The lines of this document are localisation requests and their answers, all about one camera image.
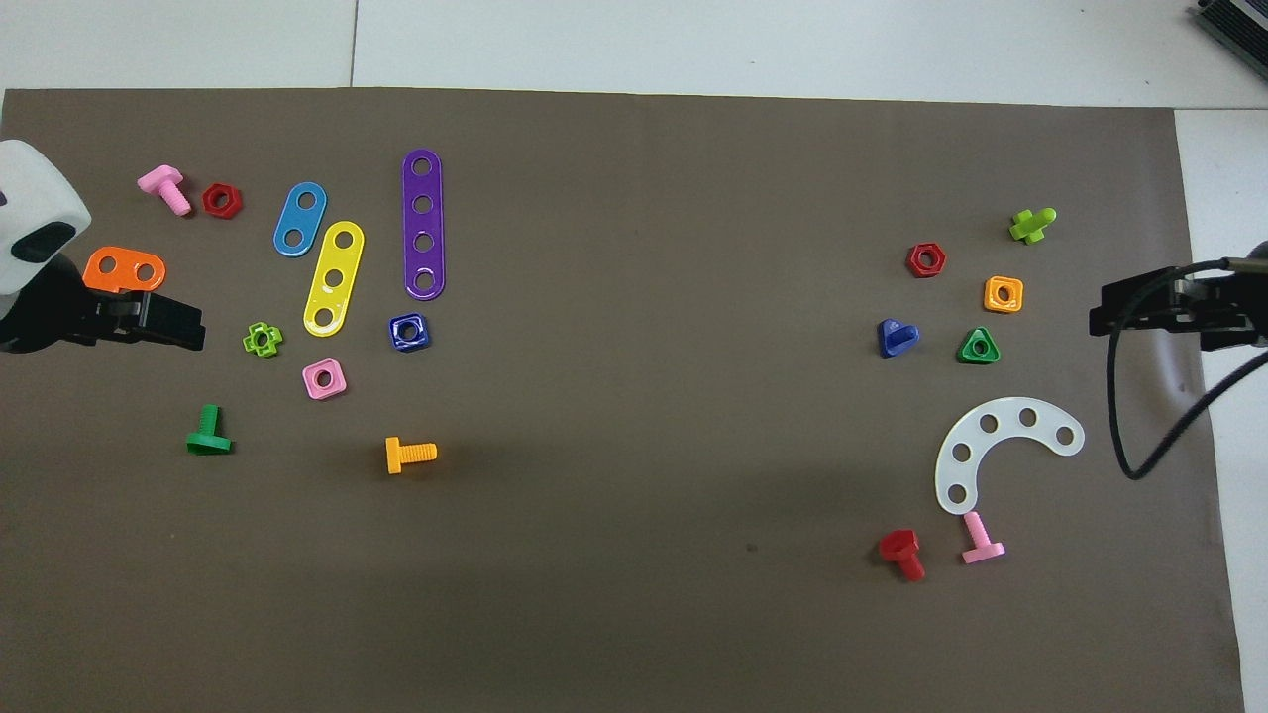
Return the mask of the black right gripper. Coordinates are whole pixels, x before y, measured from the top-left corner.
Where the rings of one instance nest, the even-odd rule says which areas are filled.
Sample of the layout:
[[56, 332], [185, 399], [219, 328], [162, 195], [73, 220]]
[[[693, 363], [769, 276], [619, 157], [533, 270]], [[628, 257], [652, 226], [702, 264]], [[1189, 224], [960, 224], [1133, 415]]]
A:
[[[1164, 266], [1098, 289], [1090, 308], [1090, 337], [1110, 337], [1115, 329], [1181, 332], [1183, 312], [1173, 289], [1175, 266]], [[1267, 348], [1267, 271], [1238, 269], [1222, 278], [1186, 278], [1194, 293], [1188, 298], [1186, 331], [1201, 334], [1201, 351], [1227, 348]]]

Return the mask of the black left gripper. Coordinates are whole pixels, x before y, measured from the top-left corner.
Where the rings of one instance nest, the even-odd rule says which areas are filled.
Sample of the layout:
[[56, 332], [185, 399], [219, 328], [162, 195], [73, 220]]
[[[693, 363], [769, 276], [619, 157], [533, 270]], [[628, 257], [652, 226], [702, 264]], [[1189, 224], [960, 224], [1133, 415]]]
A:
[[120, 330], [112, 310], [120, 298], [82, 284], [68, 258], [58, 255], [23, 287], [1, 320], [1, 351], [28, 354], [55, 343], [93, 348], [96, 343], [155, 343], [203, 351], [207, 329], [203, 311], [191, 304], [142, 292], [137, 298], [133, 334]]

